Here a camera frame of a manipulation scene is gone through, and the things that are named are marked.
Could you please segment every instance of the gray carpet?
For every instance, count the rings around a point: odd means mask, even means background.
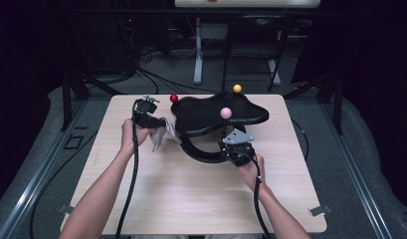
[[[222,77],[222,59],[219,43],[211,43],[205,49],[203,80],[198,88],[220,91]],[[283,84],[274,88],[272,94],[284,95],[293,90],[290,79],[297,62],[301,43],[290,41],[284,60],[280,67]],[[154,55],[149,63],[141,67],[164,78],[189,87],[196,88],[192,83],[194,74],[194,56],[183,59],[173,56]],[[175,93],[171,85],[158,84],[159,94]],[[244,94],[266,94],[268,83],[243,83]],[[111,85],[126,94],[154,94],[156,87],[145,76],[135,75],[128,81]],[[109,96],[100,89],[89,86],[93,96],[84,106],[79,118],[69,132],[72,137],[82,143],[99,129],[102,117],[109,102]],[[195,89],[184,89],[187,94],[208,94]],[[327,118],[322,114],[320,106],[313,99],[316,90],[304,96],[288,100],[287,106],[291,117],[302,127],[308,138],[305,143],[302,133],[296,128],[302,151],[309,146],[307,167],[310,172],[320,204],[332,208],[325,218],[327,230],[321,234],[311,235],[313,238],[377,238],[373,227],[365,213],[353,183],[348,175],[343,154],[333,137],[331,128],[327,126]],[[30,179],[43,160],[47,158],[54,142],[58,139],[62,126],[62,94],[57,89],[50,94],[52,108],[47,121],[39,134],[35,145],[21,167],[19,173],[0,201],[0,231],[17,201],[22,196]],[[407,238],[407,209],[393,196],[389,185],[380,172],[379,157],[374,139],[369,133],[357,110],[349,102],[344,102],[342,112],[342,129],[349,148],[355,156],[364,179],[377,202],[383,219],[389,227],[393,238]],[[72,140],[67,147],[75,147],[78,141]],[[68,205],[83,170],[84,164],[92,147],[93,140],[83,148],[54,178],[39,201],[34,220],[35,238],[57,238],[64,215],[57,211],[62,204]],[[57,154],[57,162],[50,170],[50,175],[76,151],[63,148]],[[17,238],[29,237],[29,215],[23,220]]]

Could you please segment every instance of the person's right hand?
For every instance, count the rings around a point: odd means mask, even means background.
[[[256,155],[255,160],[257,161],[257,163],[259,164],[259,167],[260,167],[260,174],[262,176],[262,178],[261,178],[262,183],[260,184],[260,187],[262,188],[262,187],[266,186],[265,160],[260,155]],[[243,178],[243,181],[250,187],[250,189],[252,191],[255,191],[256,177],[257,177],[256,164],[253,161],[250,161],[249,163],[238,167],[238,171],[240,172],[240,175],[241,175],[241,178]]]
[[[147,127],[136,126],[137,129],[137,144],[140,146],[147,138],[147,136],[152,133],[152,129]],[[132,141],[132,120],[126,119],[122,124],[122,137],[121,137],[121,149],[129,152],[131,155],[133,153],[134,143]]]

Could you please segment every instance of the handheld controller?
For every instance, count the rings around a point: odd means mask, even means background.
[[[135,123],[142,127],[148,128],[166,126],[166,122],[164,120],[155,118],[151,115],[157,109],[154,102],[159,103],[159,101],[149,95],[145,95],[143,99],[139,99],[135,102],[136,104],[134,105],[137,105],[137,107],[132,109],[133,116],[131,118]]]
[[[222,119],[228,120],[232,112],[228,108],[223,108],[220,114]],[[219,141],[221,155],[228,158],[238,167],[247,164],[256,154],[250,141],[253,141],[252,136],[235,128],[230,134]]]

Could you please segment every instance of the wire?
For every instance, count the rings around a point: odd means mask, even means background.
[[[187,18],[188,26],[190,26],[191,31],[193,32],[194,36],[196,36],[196,32],[194,32],[193,24],[191,24],[190,19]]]
[[[203,49],[203,48],[209,46],[209,45],[210,45],[211,43],[213,43],[213,42],[217,42],[217,41],[216,41],[216,40],[209,40],[209,41],[208,41],[206,44],[204,44],[201,48]],[[192,57],[192,56],[194,55],[194,53],[197,51],[197,46],[196,46],[195,44],[193,44],[193,45],[194,45],[194,48],[193,48],[193,49],[173,49],[172,52],[175,53],[175,55],[176,55],[177,57],[179,57],[179,58],[187,59],[187,58]],[[185,52],[185,51],[191,51],[191,53],[188,54],[188,55],[186,55],[186,56],[183,56],[183,55],[181,55],[181,54],[178,53],[178,52]]]
[[[153,60],[153,54],[156,52],[156,48],[153,46],[145,46],[140,50],[140,61],[142,63],[150,63]]]
[[[305,145],[306,145],[306,148],[305,148],[305,161],[307,161],[307,159],[308,159],[308,152],[309,152],[308,138],[307,138],[307,136],[305,135],[305,131],[300,127],[300,125],[299,125],[293,118],[291,118],[291,121],[292,121],[292,122],[297,126],[297,128],[302,132],[303,137],[305,138]]]
[[[151,82],[153,82],[153,85],[156,87],[156,92],[154,93],[155,95],[159,94],[159,87],[157,86],[156,82],[148,76],[146,73],[142,73],[145,77],[147,77]]]
[[[138,69],[140,71],[141,74],[143,74],[144,76],[148,77],[150,79],[150,76],[147,75],[146,72],[141,71],[140,69]],[[181,89],[179,89],[177,86],[173,85],[173,86],[169,86],[166,82],[156,78],[157,80],[159,80],[163,85],[165,85],[167,88],[171,89],[174,92],[177,93],[181,93],[181,94],[186,94],[185,92],[183,92]]]
[[[111,80],[100,80],[100,82],[106,84],[106,85],[111,85],[111,84],[116,84],[116,83],[121,83],[125,82],[126,80],[130,79],[132,76],[134,76],[135,70],[125,73],[121,75],[119,78],[116,79],[111,79]]]
[[[51,182],[54,180],[54,178],[60,173],[60,171],[98,134],[98,131],[95,131],[92,136],[88,138],[88,140],[79,148],[77,149],[73,155],[71,155],[58,169],[57,171],[52,175],[52,177],[48,180],[48,182],[42,187],[41,191],[39,192],[38,198],[35,200],[33,203],[33,208],[32,208],[32,214],[30,214],[30,225],[29,225],[29,233],[30,233],[30,238],[34,239],[34,231],[33,231],[33,222],[35,219],[35,214],[36,210],[38,208],[39,200],[42,198],[44,192],[48,188],[48,186],[51,184]]]
[[[122,224],[125,219],[126,211],[128,210],[129,202],[131,201],[131,195],[132,191],[134,190],[134,185],[135,185],[135,180],[137,178],[137,172],[138,172],[138,143],[137,143],[137,127],[135,124],[135,118],[134,118],[134,109],[135,106],[138,104],[140,100],[136,100],[134,104],[132,105],[132,142],[134,143],[134,168],[132,171],[132,178],[131,178],[131,184],[129,186],[128,190],[128,195],[126,197],[126,201],[124,204],[124,207],[122,209],[121,216],[119,218],[118,222],[118,227],[116,228],[116,235],[115,238],[118,239],[121,234],[121,229],[122,229]]]
[[[165,78],[162,78],[162,77],[160,77],[160,76],[158,76],[158,75],[156,75],[156,74],[154,74],[154,73],[151,73],[151,72],[149,72],[149,71],[147,71],[147,70],[144,70],[144,69],[143,69],[142,67],[140,67],[140,66],[137,66],[136,68],[137,68],[139,71],[141,71],[142,73],[145,72],[145,73],[147,73],[148,75],[150,75],[150,76],[152,76],[152,77],[154,77],[154,78],[156,78],[156,79],[158,79],[158,80],[160,80],[160,81],[167,82],[167,83],[170,83],[170,84],[175,85],[175,86],[178,86],[178,87],[182,87],[182,88],[186,88],[186,89],[191,89],[191,90],[202,91],[202,92],[217,93],[217,92],[215,92],[215,91],[206,90],[206,89],[200,89],[200,88],[194,88],[194,87],[188,87],[188,86],[185,86],[185,85],[182,85],[182,84],[178,84],[178,83],[169,81],[169,80],[167,80],[167,79],[165,79]]]
[[[238,151],[230,152],[230,154],[231,153],[244,155],[247,158],[249,158],[251,161],[253,161],[256,165],[257,176],[256,176],[256,185],[255,185],[255,192],[254,192],[253,200],[254,200],[256,215],[259,220],[259,223],[262,226],[262,229],[265,233],[266,238],[270,239],[271,236],[269,235],[268,228],[266,227],[265,222],[263,221],[263,217],[262,217],[262,214],[260,212],[260,207],[259,207],[259,187],[260,187],[260,183],[262,182],[262,179],[261,179],[262,176],[261,176],[259,164],[257,163],[257,161],[254,158],[252,158],[250,155],[248,155],[246,153],[242,153],[242,152],[238,152]]]

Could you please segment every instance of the light wooden tabletop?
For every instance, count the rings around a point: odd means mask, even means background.
[[[115,157],[120,145],[120,127],[125,119],[131,117],[133,102],[141,97],[115,96],[111,99],[74,193],[72,206],[76,206]],[[154,97],[160,103],[153,115],[167,117],[174,123],[169,96]],[[324,217],[308,214],[308,210],[318,207],[319,202],[284,99],[278,95],[247,95],[247,98],[270,112],[269,120],[246,126],[247,133],[255,139],[252,145],[256,153],[265,158],[268,185],[306,231],[323,232],[326,229]],[[218,139],[214,133],[192,138],[197,147],[208,151],[219,151]],[[138,176],[122,234],[263,233],[254,209],[253,193],[231,162],[203,163],[185,154],[168,135],[162,142],[161,148],[155,151],[152,151],[150,139],[139,148]],[[132,169],[133,159],[127,167],[103,234],[115,234]],[[262,205],[261,211],[272,232]]]
[[[175,0],[184,8],[317,8],[320,0]]]

